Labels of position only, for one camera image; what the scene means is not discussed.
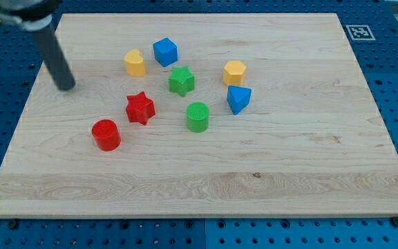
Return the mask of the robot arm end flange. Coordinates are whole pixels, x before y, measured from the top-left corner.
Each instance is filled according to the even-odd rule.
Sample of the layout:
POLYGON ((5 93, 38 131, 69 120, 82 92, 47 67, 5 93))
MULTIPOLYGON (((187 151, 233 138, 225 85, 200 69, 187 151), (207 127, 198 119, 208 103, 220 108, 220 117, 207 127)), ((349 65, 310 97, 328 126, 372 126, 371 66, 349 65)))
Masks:
POLYGON ((28 32, 46 28, 62 0, 0 0, 0 21, 28 32))

